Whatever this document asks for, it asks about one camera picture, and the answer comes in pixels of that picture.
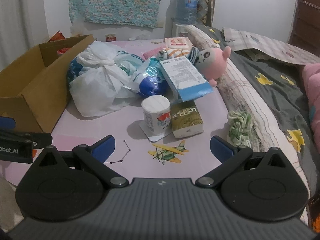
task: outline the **green scrunchie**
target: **green scrunchie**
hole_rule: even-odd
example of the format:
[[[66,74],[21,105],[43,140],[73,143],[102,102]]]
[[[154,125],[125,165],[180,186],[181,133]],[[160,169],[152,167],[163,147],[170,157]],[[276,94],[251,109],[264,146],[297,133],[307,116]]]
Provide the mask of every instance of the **green scrunchie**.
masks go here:
[[[251,147],[250,135],[252,129],[252,118],[248,112],[228,113],[228,122],[231,125],[228,139],[234,146],[246,145]]]

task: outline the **pink table surface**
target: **pink table surface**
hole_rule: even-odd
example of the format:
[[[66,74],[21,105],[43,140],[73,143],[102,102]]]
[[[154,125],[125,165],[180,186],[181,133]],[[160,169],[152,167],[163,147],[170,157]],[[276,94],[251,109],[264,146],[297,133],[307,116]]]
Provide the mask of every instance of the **pink table surface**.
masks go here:
[[[113,43],[135,54],[159,46],[159,44],[152,43],[151,45],[150,41],[116,41]],[[120,159],[123,159],[123,162],[106,165],[129,181],[135,177],[192,178],[195,181],[220,165],[220,162],[210,152],[210,139],[213,135],[226,139],[229,125],[227,108],[216,88],[213,93],[196,100],[197,108],[204,121],[204,133],[185,139],[185,148],[189,152],[176,156],[181,163],[164,161],[162,164],[148,153],[156,149],[139,127],[139,122],[144,119],[141,101],[142,99],[139,99],[120,111],[98,118],[81,116],[71,101],[52,132],[53,145],[58,150],[72,150],[76,145],[92,145],[107,135],[113,135],[116,140],[116,148],[107,162],[115,162]],[[128,148],[124,140],[131,149],[125,158],[123,157]],[[171,133],[157,143],[178,146],[181,141],[182,139],[176,139]],[[14,185],[20,182],[30,167],[30,164],[6,161],[0,161],[0,165],[0,176]]]

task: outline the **plush toy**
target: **plush toy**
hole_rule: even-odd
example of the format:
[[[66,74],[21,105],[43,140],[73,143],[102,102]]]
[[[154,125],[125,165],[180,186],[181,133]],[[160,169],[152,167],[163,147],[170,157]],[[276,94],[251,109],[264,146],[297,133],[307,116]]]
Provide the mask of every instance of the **plush toy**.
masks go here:
[[[196,57],[195,67],[204,75],[212,87],[217,85],[216,79],[225,72],[230,54],[231,48],[226,46],[224,51],[220,48],[204,49]]]

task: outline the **pink cloth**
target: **pink cloth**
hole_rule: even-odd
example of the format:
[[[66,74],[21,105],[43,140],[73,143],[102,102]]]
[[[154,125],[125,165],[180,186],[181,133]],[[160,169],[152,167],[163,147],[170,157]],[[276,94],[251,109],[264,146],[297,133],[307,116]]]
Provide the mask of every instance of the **pink cloth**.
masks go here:
[[[144,52],[144,53],[143,53],[143,56],[144,56],[144,58],[147,60],[148,58],[157,55],[158,52],[159,52],[159,50],[164,49],[165,47],[166,47],[165,44],[162,44],[162,45],[159,46],[158,48],[155,48],[155,49],[149,50],[149,51],[147,51],[147,52]]]
[[[302,78],[309,101],[313,137],[320,152],[320,63],[306,65],[302,70]]]

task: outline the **metal screw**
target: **metal screw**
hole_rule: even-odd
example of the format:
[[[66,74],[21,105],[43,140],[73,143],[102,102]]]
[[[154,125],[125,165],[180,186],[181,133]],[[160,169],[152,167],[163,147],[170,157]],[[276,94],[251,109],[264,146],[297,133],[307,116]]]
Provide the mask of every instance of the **metal screw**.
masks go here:
[[[114,185],[123,185],[127,180],[124,177],[113,177],[110,182]]]
[[[200,184],[206,185],[206,186],[212,185],[214,183],[214,180],[209,177],[201,177],[198,181]]]

